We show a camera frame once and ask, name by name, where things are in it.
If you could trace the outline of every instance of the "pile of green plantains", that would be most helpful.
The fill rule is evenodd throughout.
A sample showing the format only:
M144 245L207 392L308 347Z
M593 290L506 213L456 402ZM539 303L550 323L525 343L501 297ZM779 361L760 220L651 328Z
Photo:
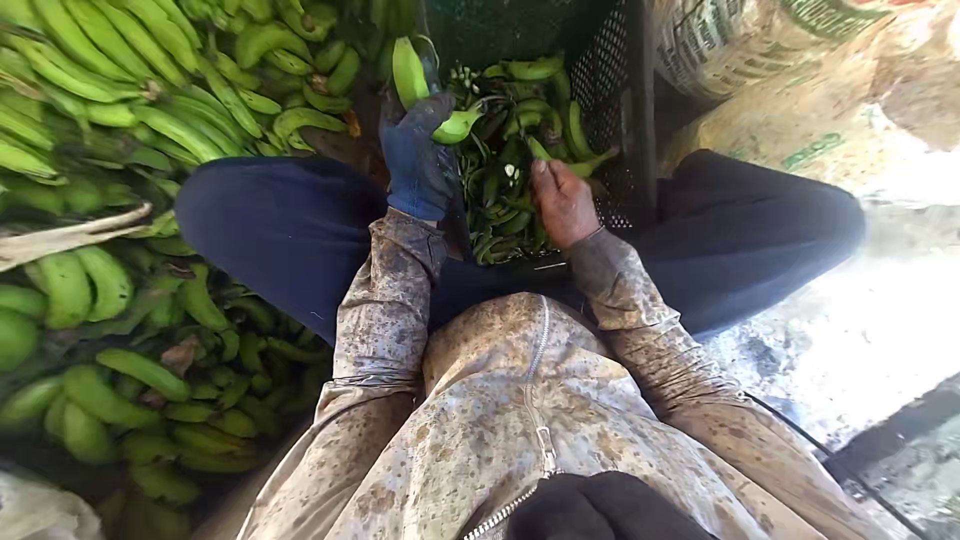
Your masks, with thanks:
M111 538L188 538L208 481L264 463L330 377L329 346L182 240L181 184L219 158L312 152L305 126L359 136L353 87L365 65L389 78L413 8L0 2L0 233L152 209L0 274L0 448L119 477L88 497Z

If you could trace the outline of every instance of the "knee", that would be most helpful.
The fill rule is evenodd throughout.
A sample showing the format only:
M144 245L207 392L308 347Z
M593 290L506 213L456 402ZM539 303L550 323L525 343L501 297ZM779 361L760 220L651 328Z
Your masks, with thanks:
M826 184L818 187L808 195L807 208L818 222L814 224L818 249L833 266L852 256L863 243L866 218L847 191Z
M199 251L245 213L252 192L247 166L244 159L213 161L197 168L180 189L174 206L180 234Z

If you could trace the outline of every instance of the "sleeve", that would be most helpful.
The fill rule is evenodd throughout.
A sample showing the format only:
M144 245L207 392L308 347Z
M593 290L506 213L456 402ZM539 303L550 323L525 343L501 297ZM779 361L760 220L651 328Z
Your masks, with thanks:
M370 232L370 256L337 312L333 380L313 425L257 495L240 539L323 538L414 409L444 240L396 209Z
M566 257L604 338L665 424L703 444L827 538L888 538L786 425L703 356L632 246L601 229Z

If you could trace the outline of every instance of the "dirty jacket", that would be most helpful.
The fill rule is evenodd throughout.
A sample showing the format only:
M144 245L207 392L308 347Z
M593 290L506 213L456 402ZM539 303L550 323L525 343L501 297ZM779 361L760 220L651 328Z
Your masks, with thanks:
M722 540L886 538L703 357L612 234L566 254L596 329L520 293L428 336L441 234L394 209L370 232L333 380L240 538L502 538L539 479L611 470Z

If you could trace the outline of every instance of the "bare hand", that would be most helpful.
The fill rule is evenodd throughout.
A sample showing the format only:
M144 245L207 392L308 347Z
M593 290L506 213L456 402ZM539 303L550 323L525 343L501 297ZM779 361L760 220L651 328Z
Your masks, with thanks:
M565 250L600 229L586 182L558 160L535 160L534 202L553 245Z

